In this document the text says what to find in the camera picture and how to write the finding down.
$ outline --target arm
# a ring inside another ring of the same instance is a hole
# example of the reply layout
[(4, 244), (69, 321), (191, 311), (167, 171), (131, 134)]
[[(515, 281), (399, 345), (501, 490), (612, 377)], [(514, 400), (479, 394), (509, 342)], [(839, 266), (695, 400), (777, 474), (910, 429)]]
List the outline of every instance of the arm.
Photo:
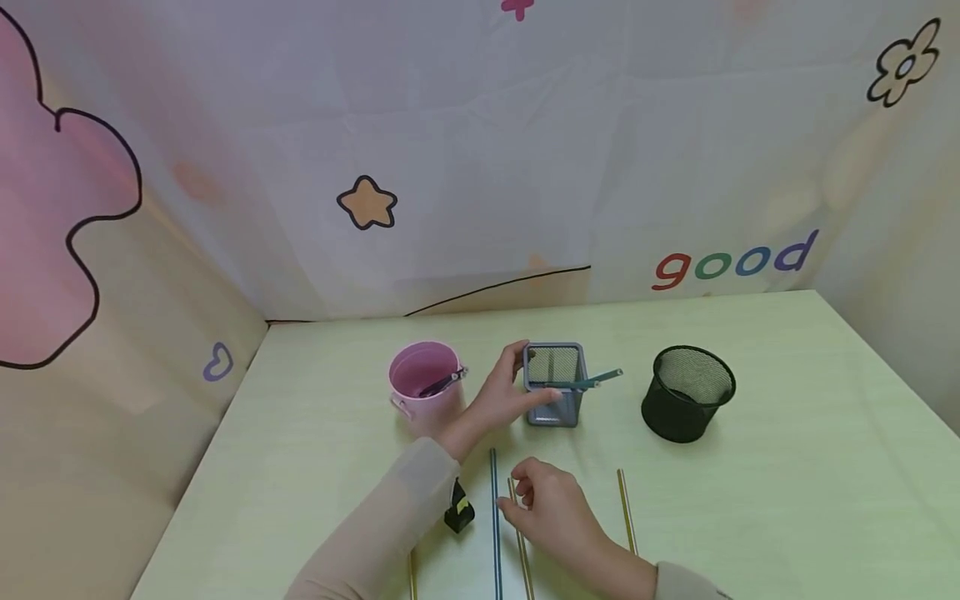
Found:
[(489, 431), (556, 399), (514, 388), (523, 340), (504, 348), (480, 393), (434, 441), (421, 438), (307, 561), (286, 600), (373, 600), (399, 564), (449, 508), (460, 464)]
[(460, 464), (420, 438), (317, 549), (286, 600), (378, 598), (391, 567), (410, 553), (450, 505)]
[(504, 517), (595, 593), (609, 600), (730, 600), (703, 577), (675, 564), (653, 566), (607, 537), (570, 473), (528, 458), (511, 476), (526, 510), (500, 498)]

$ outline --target hand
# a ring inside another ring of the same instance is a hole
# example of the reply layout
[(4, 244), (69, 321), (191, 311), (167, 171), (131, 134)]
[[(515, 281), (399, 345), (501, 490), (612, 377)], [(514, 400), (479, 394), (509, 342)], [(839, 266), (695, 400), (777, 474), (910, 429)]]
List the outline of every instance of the hand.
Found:
[(465, 417), (484, 432), (505, 427), (527, 411), (563, 397), (560, 390), (526, 393), (514, 386), (516, 374), (523, 367), (523, 349), (529, 343), (530, 340), (520, 340), (503, 349), (477, 397), (467, 408)]
[(585, 556), (596, 554), (610, 541), (573, 475), (532, 457), (510, 474), (528, 510), (510, 498), (499, 498), (497, 506), (526, 539), (561, 566), (575, 570)]
[(657, 568), (607, 537), (573, 475), (528, 458), (511, 476), (527, 508), (510, 498), (498, 498), (497, 506), (526, 539), (603, 597), (654, 597)]
[(528, 394), (514, 387), (516, 374), (523, 367), (523, 349), (529, 343), (529, 340), (520, 340), (503, 349), (480, 393), (467, 410), (437, 437), (437, 442), (458, 463), (462, 464), (473, 447), (490, 431), (509, 425), (528, 410), (563, 396), (560, 390), (535, 390)]

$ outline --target black flower drawing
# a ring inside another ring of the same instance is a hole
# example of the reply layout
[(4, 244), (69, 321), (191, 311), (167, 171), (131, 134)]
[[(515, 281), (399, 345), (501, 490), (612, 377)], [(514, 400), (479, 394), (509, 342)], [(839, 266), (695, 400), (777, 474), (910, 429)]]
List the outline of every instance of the black flower drawing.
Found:
[(880, 76), (867, 90), (867, 99), (882, 100), (889, 108), (900, 101), (907, 87), (926, 77), (940, 57), (940, 51), (930, 47), (939, 32), (940, 19), (930, 19), (913, 39), (898, 39), (887, 46), (876, 59)]

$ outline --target stick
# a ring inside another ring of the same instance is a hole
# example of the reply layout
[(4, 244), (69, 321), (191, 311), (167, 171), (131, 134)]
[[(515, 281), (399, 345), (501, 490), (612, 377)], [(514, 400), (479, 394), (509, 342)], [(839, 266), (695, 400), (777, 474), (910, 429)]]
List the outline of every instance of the stick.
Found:
[(407, 574), (410, 576), (410, 600), (417, 600), (417, 559), (414, 557), (414, 548), (407, 555)]
[(616, 470), (616, 480), (620, 484), (620, 503), (623, 504), (623, 520), (627, 525), (627, 543), (630, 551), (636, 554), (636, 535), (634, 534), (634, 518), (630, 515), (630, 498), (627, 497), (627, 479), (623, 469)]
[(503, 571), (500, 569), (500, 511), (496, 507), (496, 448), (490, 449), (490, 490), (493, 509), (493, 578), (495, 598), (503, 600)]
[(601, 381), (607, 381), (623, 374), (622, 369), (602, 372), (595, 377), (583, 379), (581, 381), (547, 381), (542, 384), (544, 388), (560, 388), (564, 390), (589, 390), (590, 388), (599, 388)]
[[(510, 488), (510, 499), (516, 504), (516, 490), (514, 480), (507, 477), (507, 486)], [(516, 530), (516, 545), (520, 548), (520, 568), (523, 569), (523, 586), (527, 589), (527, 600), (534, 600), (534, 582), (530, 577), (530, 562), (527, 560), (527, 540)]]

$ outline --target person's left hand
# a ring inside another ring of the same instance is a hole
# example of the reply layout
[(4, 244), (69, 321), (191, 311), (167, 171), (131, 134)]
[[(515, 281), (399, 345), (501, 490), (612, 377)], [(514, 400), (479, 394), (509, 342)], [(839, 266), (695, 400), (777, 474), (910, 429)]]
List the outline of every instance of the person's left hand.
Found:
[(529, 343), (530, 340), (520, 340), (503, 349), (477, 397), (463, 414), (483, 432), (509, 425), (528, 410), (563, 396), (560, 390), (543, 389), (528, 393), (514, 386), (516, 374), (523, 367), (523, 349)]

